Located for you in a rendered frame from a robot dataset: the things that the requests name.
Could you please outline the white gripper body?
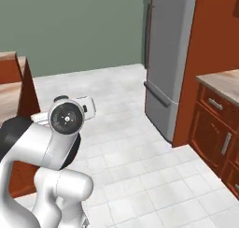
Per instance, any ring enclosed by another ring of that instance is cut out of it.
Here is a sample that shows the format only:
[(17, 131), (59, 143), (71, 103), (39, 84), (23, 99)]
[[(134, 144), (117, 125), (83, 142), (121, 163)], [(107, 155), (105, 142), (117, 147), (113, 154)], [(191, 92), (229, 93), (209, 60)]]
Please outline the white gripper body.
[(48, 113), (47, 112), (40, 112), (40, 113), (33, 114), (31, 116), (31, 120), (33, 122), (39, 123), (41, 125), (47, 125), (49, 123)]

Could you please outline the brown wooden dining counter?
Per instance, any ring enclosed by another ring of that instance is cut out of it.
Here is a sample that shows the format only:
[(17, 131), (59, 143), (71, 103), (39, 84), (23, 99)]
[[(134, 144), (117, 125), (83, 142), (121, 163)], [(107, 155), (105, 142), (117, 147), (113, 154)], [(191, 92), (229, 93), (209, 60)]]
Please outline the brown wooden dining counter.
[[(40, 111), (30, 66), (26, 56), (16, 51), (0, 52), (0, 126), (17, 115), (30, 118)], [(37, 166), (15, 162), (12, 167), (9, 193), (13, 198), (35, 192)]]

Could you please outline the tall brown cabinet panel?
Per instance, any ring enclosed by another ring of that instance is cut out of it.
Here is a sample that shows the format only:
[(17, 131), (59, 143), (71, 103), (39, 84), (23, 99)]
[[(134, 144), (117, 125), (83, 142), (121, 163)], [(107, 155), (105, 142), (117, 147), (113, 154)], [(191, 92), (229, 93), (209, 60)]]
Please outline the tall brown cabinet panel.
[(188, 143), (196, 77), (239, 68), (239, 0), (196, 0), (173, 139)]

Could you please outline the grey fridge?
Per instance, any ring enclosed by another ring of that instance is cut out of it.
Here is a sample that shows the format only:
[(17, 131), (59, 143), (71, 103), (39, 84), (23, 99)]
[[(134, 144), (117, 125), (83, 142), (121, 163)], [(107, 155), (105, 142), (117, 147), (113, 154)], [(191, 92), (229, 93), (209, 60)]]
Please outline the grey fridge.
[(173, 141), (196, 0), (152, 0), (147, 80), (170, 100), (165, 107), (146, 89), (145, 112), (168, 142)]

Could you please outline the brown cupboard door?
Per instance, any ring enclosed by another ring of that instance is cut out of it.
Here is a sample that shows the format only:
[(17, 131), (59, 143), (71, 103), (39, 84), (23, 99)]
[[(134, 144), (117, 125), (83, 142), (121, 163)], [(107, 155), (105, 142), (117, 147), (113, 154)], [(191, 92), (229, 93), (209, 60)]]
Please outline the brown cupboard door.
[[(227, 133), (232, 134), (225, 155), (221, 154)], [(219, 177), (226, 163), (236, 133), (199, 103), (195, 105), (190, 128), (189, 144)]]

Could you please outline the small brown drawer front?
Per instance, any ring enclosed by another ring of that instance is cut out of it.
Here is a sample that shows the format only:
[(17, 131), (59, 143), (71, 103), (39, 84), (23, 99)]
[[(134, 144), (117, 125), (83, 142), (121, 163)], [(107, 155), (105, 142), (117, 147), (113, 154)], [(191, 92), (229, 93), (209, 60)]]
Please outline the small brown drawer front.
[(239, 168), (231, 161), (228, 161), (223, 169), (221, 179), (225, 186), (239, 200), (239, 192), (234, 188), (235, 184), (239, 185)]

